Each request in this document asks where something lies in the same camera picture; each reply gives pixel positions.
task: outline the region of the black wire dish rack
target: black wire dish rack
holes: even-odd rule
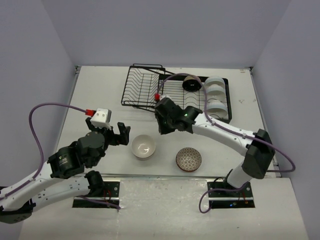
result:
[[[175,73],[167,71],[159,64],[133,64],[129,67],[126,77],[121,105],[131,106],[136,109],[142,109],[149,112],[155,112],[155,93],[161,82]],[[205,82],[208,76],[198,76],[202,82]],[[204,110],[205,96],[202,89],[195,92],[189,92],[183,89],[182,83],[186,78],[184,75],[176,76],[167,80],[160,90],[161,95],[169,95],[171,99],[182,109],[187,106]],[[212,117],[222,122],[230,123],[232,111],[230,104],[229,81],[222,78],[225,83],[226,98],[221,101],[227,108],[227,115],[223,118],[211,114]]]

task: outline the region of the purple cable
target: purple cable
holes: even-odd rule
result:
[[[81,109],[81,108],[79,108],[79,107],[71,106],[71,105],[63,104],[63,103],[57,103],[57,102],[45,102],[45,103],[39,104],[39,105],[37,105],[37,106],[35,106],[34,108],[31,109],[31,111],[30,111],[30,113],[29,113],[29,126],[30,126],[30,129],[31,129],[32,135],[33,135],[33,137],[34,137],[34,140],[35,140],[35,142],[36,142],[36,144],[37,144],[37,146],[38,146],[38,148],[39,148],[39,152],[40,152],[40,165],[39,165],[37,171],[36,171],[36,172],[34,173],[34,175],[32,176],[33,179],[35,179],[35,178],[39,175],[39,173],[40,173],[40,171],[41,171],[41,169],[42,169],[42,166],[44,165],[45,160],[44,160],[44,152],[43,152],[43,150],[42,150],[41,144],[40,144],[39,139],[38,139],[38,137],[37,137],[37,134],[36,134],[36,132],[35,132],[34,125],[33,125],[33,123],[32,123],[32,115],[33,115],[33,113],[34,113],[34,111],[35,111],[36,109],[38,109],[38,108],[40,108],[40,107],[43,107],[43,106],[49,106],[49,105],[54,105],[54,106],[60,106],[60,107],[66,107],[66,108],[70,108],[70,109],[75,109],[75,110],[78,110],[78,111],[83,112],[83,113],[86,113],[86,112],[87,112],[86,110]],[[7,194],[5,194],[4,197],[8,197],[8,196],[14,194],[14,193],[17,192],[18,190],[20,190],[20,189],[22,189],[23,187],[25,187],[26,185],[28,185],[30,182],[31,182],[30,180],[25,181],[23,184],[21,184],[21,185],[18,186],[17,188],[15,188],[15,189],[13,189],[12,191],[10,191],[10,192],[8,192]]]
[[[195,75],[192,75],[192,74],[188,74],[188,73],[177,73],[177,74],[173,74],[173,75],[170,75],[168,76],[165,80],[163,80],[163,82],[160,84],[158,90],[157,90],[157,93],[160,92],[162,86],[164,85],[164,83],[173,78],[173,77],[176,77],[176,76],[180,76],[180,75],[186,75],[186,76],[191,76],[193,77],[194,79],[196,79],[201,85],[202,85],[202,89],[203,89],[203,92],[204,92],[204,115],[206,117],[206,119],[211,123],[212,126],[217,126],[218,128],[228,132],[228,133],[231,133],[231,134],[234,134],[236,136],[241,136],[243,137],[243,134],[242,133],[239,133],[239,132],[236,132],[236,131],[233,131],[233,130],[230,130],[218,123],[213,123],[213,121],[211,120],[210,116],[208,115],[207,113],[207,103],[208,103],[208,95],[207,95],[207,92],[206,92],[206,89],[203,85],[203,83],[201,82],[200,78],[198,76],[195,76]],[[272,172],[272,173],[291,173],[293,172],[294,170],[296,170],[296,165],[295,163],[292,161],[292,159],[287,155],[285,154],[283,151],[281,151],[279,148],[275,147],[274,145],[270,144],[269,142],[267,141],[263,141],[259,138],[255,138],[255,137],[252,137],[252,136],[245,136],[245,138],[247,139],[250,139],[250,140],[254,140],[254,141],[257,141],[259,143],[262,143],[264,145],[267,145],[269,148],[272,148],[274,150],[276,150],[277,152],[279,152],[281,155],[283,155],[289,162],[290,164],[292,165],[292,168],[291,169],[288,169],[288,170],[268,170],[267,172]],[[245,183],[244,185],[242,185],[242,187],[240,188],[236,188],[236,189],[225,189],[225,188],[214,188],[214,189],[211,189],[211,190],[208,190],[206,191],[200,198],[200,201],[199,201],[199,211],[203,214],[206,214],[208,213],[210,210],[211,210],[211,207],[209,206],[209,208],[205,211],[202,211],[201,209],[201,203],[202,203],[202,200],[204,199],[205,195],[208,194],[208,193],[212,193],[212,192],[215,192],[215,191],[224,191],[224,192],[238,192],[238,191],[241,191],[245,185],[247,183]]]
[[[211,120],[210,116],[207,113],[208,95],[207,95],[207,92],[206,92],[206,89],[205,89],[203,83],[201,82],[201,80],[200,80],[200,78],[198,76],[195,76],[195,75],[192,75],[192,74],[188,74],[188,73],[176,73],[176,74],[170,75],[165,80],[162,81],[162,83],[160,84],[160,86],[159,86],[159,88],[157,90],[157,93],[160,92],[161,88],[163,87],[163,85],[165,84],[165,82],[167,80],[172,79],[173,77],[176,77],[176,76],[181,76],[181,75],[182,76],[191,76],[194,79],[196,79],[202,85],[202,89],[203,89],[203,92],[204,92],[204,110],[203,110],[203,112],[204,112],[204,115],[205,115],[206,119],[211,123],[211,125],[217,126],[218,128],[220,128],[220,129],[222,129],[222,130],[224,130],[224,131],[226,131],[228,133],[243,137],[242,133],[230,130],[230,129],[228,129],[228,128],[226,128],[226,127],[224,127],[224,126],[222,126],[222,125],[220,125],[218,123],[213,123],[213,121]],[[276,150],[281,155],[283,155],[290,162],[290,164],[292,165],[292,168],[288,169],[288,170],[268,170],[267,172],[271,172],[271,173],[291,173],[294,170],[296,170],[296,165],[292,161],[292,159],[287,154],[285,154],[283,151],[281,151],[278,147],[272,145],[271,143],[269,143],[267,141],[263,141],[263,140],[261,140],[259,138],[255,138],[253,136],[245,136],[245,138],[250,139],[250,140],[255,140],[255,141],[259,142],[259,143],[267,145],[269,148],[272,148],[272,149]]]
[[[208,212],[211,210],[211,206],[209,206],[208,209],[205,210],[205,211],[202,211],[202,209],[201,209],[201,203],[202,203],[202,200],[204,199],[204,197],[205,197],[206,194],[210,194],[210,193],[213,193],[213,192],[216,192],[216,191],[223,191],[223,192],[228,192],[228,193],[240,192],[241,190],[243,190],[243,189],[245,188],[245,186],[247,185],[247,183],[248,183],[248,182],[246,182],[245,184],[243,184],[241,187],[235,188],[235,189],[214,188],[214,189],[210,189],[210,190],[206,191],[204,194],[202,194],[202,196],[201,196],[201,198],[200,198],[200,201],[199,201],[199,211],[200,211],[200,213],[206,214],[206,213],[208,213]]]
[[[86,201],[88,201],[88,202],[95,203],[95,204],[104,204],[104,205],[107,205],[107,206],[109,206],[109,207],[114,207],[114,208],[116,208],[116,209],[118,209],[118,210],[121,209],[120,206],[115,205],[115,204],[113,204],[113,203],[106,202],[106,201],[91,200],[91,199],[89,199],[89,198],[87,198],[87,197],[85,197],[85,196],[78,196],[78,198],[82,198],[82,199],[84,199],[84,200],[86,200]]]

